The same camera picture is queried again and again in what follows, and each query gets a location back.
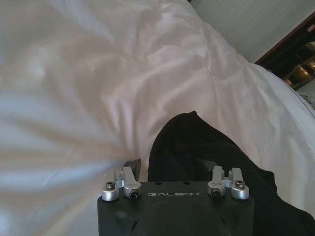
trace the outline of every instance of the metal clamp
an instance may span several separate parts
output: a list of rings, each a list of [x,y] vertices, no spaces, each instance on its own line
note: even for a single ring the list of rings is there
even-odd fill
[[[115,180],[114,171],[109,170],[105,175],[105,183],[102,190],[104,201],[114,201],[119,198],[119,189],[124,188],[124,195],[135,200],[140,197],[141,183],[134,178],[131,167],[123,167],[119,176]]]
[[[232,168],[228,178],[224,177],[221,166],[215,166],[212,170],[212,180],[207,184],[208,194],[213,198],[221,198],[225,195],[226,188],[231,189],[231,196],[235,199],[246,200],[250,195],[250,189],[245,185],[240,168]]]

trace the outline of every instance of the white duvet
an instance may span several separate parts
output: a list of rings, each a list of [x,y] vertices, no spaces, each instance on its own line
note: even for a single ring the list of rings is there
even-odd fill
[[[0,235],[96,236],[105,170],[142,158],[145,180],[194,110],[315,214],[313,111],[188,2],[0,1]]]

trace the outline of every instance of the screw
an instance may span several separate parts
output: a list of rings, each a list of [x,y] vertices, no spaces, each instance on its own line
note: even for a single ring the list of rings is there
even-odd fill
[[[213,198],[218,199],[218,198],[221,197],[221,192],[218,189],[214,188],[214,189],[211,190],[211,196]]]
[[[129,198],[131,199],[131,200],[136,200],[137,198],[139,198],[139,192],[138,192],[138,190],[136,190],[136,189],[132,189],[131,191],[130,191],[130,194],[129,194]]]
[[[115,183],[114,182],[110,181],[110,182],[106,183],[106,189],[112,190],[114,188],[115,188]]]
[[[237,188],[244,189],[245,188],[245,183],[243,181],[237,180],[237,181],[235,181],[235,186]]]

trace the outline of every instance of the black cloth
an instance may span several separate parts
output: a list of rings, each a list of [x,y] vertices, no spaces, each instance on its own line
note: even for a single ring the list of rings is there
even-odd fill
[[[242,170],[255,199],[253,235],[315,236],[310,214],[277,195],[274,174],[257,167],[227,136],[203,121],[196,112],[180,114],[158,134],[150,154],[149,181],[209,181],[200,160],[212,160],[226,172]]]

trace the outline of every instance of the wrinkled fabric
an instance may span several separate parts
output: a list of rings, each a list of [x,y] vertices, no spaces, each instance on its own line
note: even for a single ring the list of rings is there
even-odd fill
[[[274,173],[257,167],[232,140],[196,112],[175,116],[159,132],[150,152],[148,181],[207,183],[209,170],[215,165],[222,167],[225,177],[233,167],[242,170],[244,182],[254,198],[253,236],[315,235],[312,216],[277,195]]]
[[[185,0],[0,1],[0,235],[97,235],[102,175],[196,110],[315,214],[315,120]]]

